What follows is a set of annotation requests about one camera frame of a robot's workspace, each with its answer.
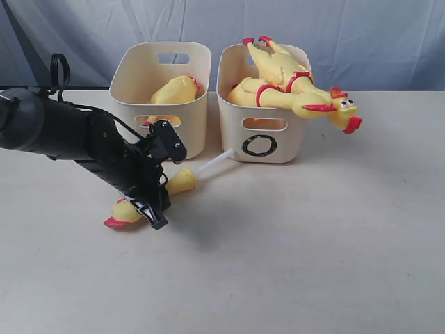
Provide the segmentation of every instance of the table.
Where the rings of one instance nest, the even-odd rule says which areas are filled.
[[[0,333],[445,333],[445,93],[351,97],[359,131],[318,118],[288,164],[227,160],[158,231],[102,225],[119,195],[75,163],[0,151]],[[168,175],[222,152],[215,93],[209,123]]]

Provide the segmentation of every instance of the white plastic basket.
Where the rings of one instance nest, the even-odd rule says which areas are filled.
[[[159,57],[185,54],[187,63],[162,63]],[[148,116],[176,116],[172,124],[187,148],[187,159],[199,155],[206,143],[207,100],[211,69],[209,48],[195,42],[145,42],[130,48],[120,61],[109,93],[113,113],[139,134]],[[173,77],[190,75],[200,85],[197,99],[183,104],[150,104],[150,97]],[[119,126],[128,142],[136,137]]]
[[[270,49],[255,44],[256,47]],[[309,59],[303,50],[292,45],[286,47],[306,68]],[[295,159],[305,133],[306,120],[290,110],[264,107],[248,107],[232,104],[227,96],[233,85],[246,77],[258,78],[258,69],[249,65],[249,52],[245,45],[227,47],[221,54],[218,71],[217,94],[220,107],[222,146],[224,151],[233,149],[231,158],[243,162],[283,164]],[[274,119],[275,126],[267,129],[245,126],[248,118]]]

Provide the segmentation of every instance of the rubber chicken head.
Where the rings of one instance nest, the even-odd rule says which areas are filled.
[[[345,134],[353,133],[362,123],[362,119],[355,116],[357,107],[354,102],[348,99],[347,93],[343,93],[337,87],[331,89],[331,98],[336,111],[327,114],[329,121],[342,129]]]

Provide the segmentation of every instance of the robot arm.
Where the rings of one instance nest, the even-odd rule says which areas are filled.
[[[0,147],[73,160],[131,198],[153,228],[167,224],[163,210],[170,199],[161,164],[168,159],[179,164],[187,154],[171,124],[155,122],[145,138],[138,134],[139,141],[128,143],[116,128],[115,116],[48,95],[35,88],[1,93]]]

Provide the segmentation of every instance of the gray fabric backdrop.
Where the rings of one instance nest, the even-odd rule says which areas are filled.
[[[1,0],[0,86],[48,84],[63,52],[74,86],[109,86],[125,51],[152,40],[212,52],[270,35],[304,49],[321,88],[445,89],[445,0]]]

